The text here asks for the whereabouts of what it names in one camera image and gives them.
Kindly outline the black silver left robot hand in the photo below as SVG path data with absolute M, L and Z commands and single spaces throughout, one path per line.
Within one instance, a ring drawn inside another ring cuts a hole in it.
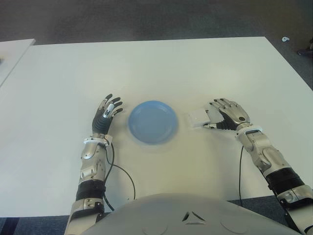
M 92 121 L 92 136 L 100 138 L 108 134 L 113 118 L 123 111 L 120 97 L 107 95 L 99 104 Z

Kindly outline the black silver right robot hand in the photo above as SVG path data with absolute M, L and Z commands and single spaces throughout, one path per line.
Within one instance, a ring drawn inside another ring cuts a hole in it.
M 209 104 L 222 115 L 223 120 L 217 123 L 206 123 L 203 125 L 204 128 L 237 131 L 252 125 L 249 115 L 235 101 L 220 98 L 214 99 Z

